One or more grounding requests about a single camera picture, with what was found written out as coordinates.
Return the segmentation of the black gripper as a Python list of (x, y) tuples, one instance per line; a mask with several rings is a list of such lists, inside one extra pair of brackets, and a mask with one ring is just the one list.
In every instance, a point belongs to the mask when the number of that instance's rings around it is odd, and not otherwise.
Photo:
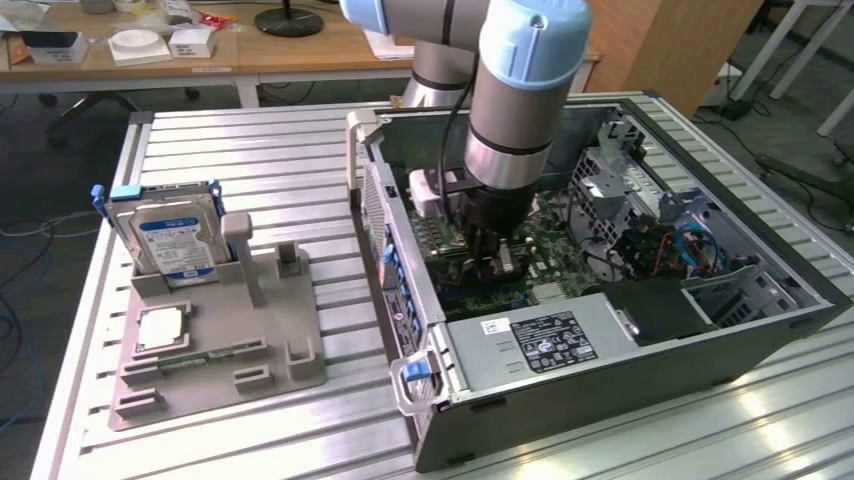
[(535, 195), (527, 186), (514, 190), (487, 186), (466, 192), (466, 243), (475, 260), (498, 254), (500, 240), (523, 223)]

